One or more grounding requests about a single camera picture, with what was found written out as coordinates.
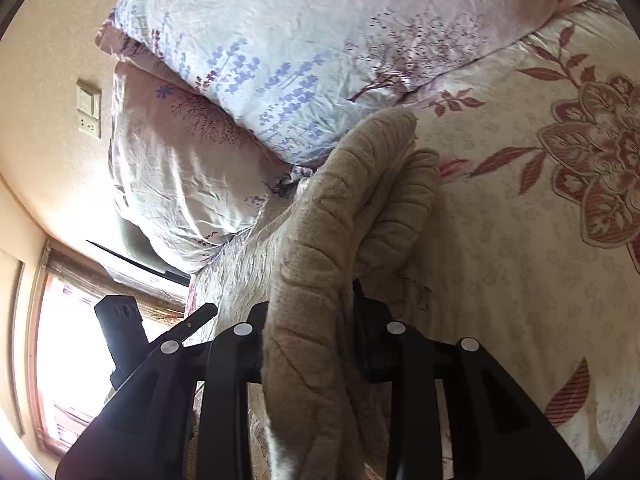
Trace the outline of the floral bedspread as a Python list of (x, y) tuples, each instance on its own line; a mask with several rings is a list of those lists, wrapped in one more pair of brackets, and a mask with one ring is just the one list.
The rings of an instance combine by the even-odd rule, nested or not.
[(371, 285), (439, 341), (477, 336), (588, 479), (639, 474), (639, 0), (591, 0), (408, 99), (442, 184)]

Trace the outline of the upper floral lavender pillow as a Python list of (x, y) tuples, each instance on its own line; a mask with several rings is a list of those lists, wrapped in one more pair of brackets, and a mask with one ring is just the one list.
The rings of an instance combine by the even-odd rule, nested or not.
[(105, 53), (185, 84), (286, 162), (587, 0), (117, 0)]

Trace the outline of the brown wooden window frame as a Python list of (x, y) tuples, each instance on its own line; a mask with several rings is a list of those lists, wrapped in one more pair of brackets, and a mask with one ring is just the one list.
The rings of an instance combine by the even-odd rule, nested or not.
[(185, 278), (173, 281), (125, 261), (109, 269), (48, 240), (26, 314), (25, 386), (38, 448), (63, 456), (115, 388), (94, 306), (107, 295), (137, 300), (150, 339), (181, 320)]

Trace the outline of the white wall switch socket plate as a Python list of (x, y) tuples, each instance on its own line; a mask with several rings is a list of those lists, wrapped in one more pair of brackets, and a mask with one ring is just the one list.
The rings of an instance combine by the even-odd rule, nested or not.
[(77, 128), (96, 140), (101, 139), (101, 96), (99, 89), (78, 79), (76, 81)]

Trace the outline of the cream cable-knit sweater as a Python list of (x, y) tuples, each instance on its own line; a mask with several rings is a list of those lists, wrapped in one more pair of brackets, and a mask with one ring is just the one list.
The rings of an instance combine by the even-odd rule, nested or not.
[(191, 308), (219, 310), (206, 333), (268, 304), (265, 385), (248, 390), (253, 479), (363, 479), (386, 464), (390, 388), (370, 385), (352, 350), (352, 282), (393, 288), (434, 206), (438, 156), (416, 147), (411, 110), (349, 131), (291, 198), (195, 274)]

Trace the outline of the dark bedside edge strip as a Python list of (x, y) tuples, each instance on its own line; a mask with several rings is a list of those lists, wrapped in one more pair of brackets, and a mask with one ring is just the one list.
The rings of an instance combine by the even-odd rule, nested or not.
[(138, 269), (149, 272), (156, 276), (160, 276), (167, 281), (171, 281), (173, 283), (179, 284), (181, 286), (188, 286), (190, 284), (191, 278), (189, 274), (186, 274), (173, 266), (170, 266), (164, 260), (162, 260), (155, 252), (152, 252), (152, 255), (142, 255), (142, 256), (130, 256), (122, 254), (121, 252), (116, 252), (116, 250), (111, 250), (108, 247), (105, 247), (99, 243), (93, 242), (92, 240), (88, 240), (88, 243), (92, 246), (99, 248), (102, 252), (106, 252), (107, 254), (125, 261), (132, 266), (135, 266)]

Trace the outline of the lower pink floral pillow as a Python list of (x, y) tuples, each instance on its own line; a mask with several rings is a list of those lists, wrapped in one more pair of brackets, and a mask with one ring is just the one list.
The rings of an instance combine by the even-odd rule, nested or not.
[(110, 171), (122, 218), (195, 274), (288, 196), (308, 168), (272, 154), (221, 108), (136, 66), (115, 67)]

